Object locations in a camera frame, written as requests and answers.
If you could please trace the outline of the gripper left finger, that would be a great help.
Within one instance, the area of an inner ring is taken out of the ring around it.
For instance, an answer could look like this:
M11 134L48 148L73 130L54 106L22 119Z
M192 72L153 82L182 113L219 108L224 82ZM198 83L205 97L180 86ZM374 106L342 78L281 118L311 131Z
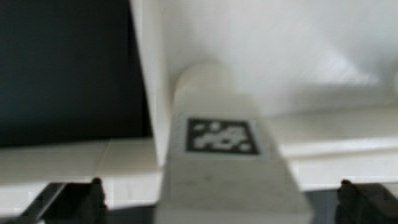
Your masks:
M104 181L52 182L9 224L107 224Z

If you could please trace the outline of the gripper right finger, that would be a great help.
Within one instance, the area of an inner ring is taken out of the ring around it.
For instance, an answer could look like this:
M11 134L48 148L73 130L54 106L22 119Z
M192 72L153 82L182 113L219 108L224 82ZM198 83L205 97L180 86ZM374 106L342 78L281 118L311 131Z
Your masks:
M398 224L398 197L381 183L342 181L335 224Z

